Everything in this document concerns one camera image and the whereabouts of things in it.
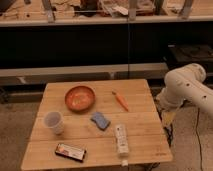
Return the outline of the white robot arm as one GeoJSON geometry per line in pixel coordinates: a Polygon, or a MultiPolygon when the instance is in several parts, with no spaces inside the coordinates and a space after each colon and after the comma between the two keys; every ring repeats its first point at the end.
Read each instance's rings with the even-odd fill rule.
{"type": "Polygon", "coordinates": [[[213,118],[213,89],[203,84],[205,79],[206,71],[197,63],[170,70],[164,77],[165,87],[157,95],[160,106],[172,110],[188,100],[213,118]]]}

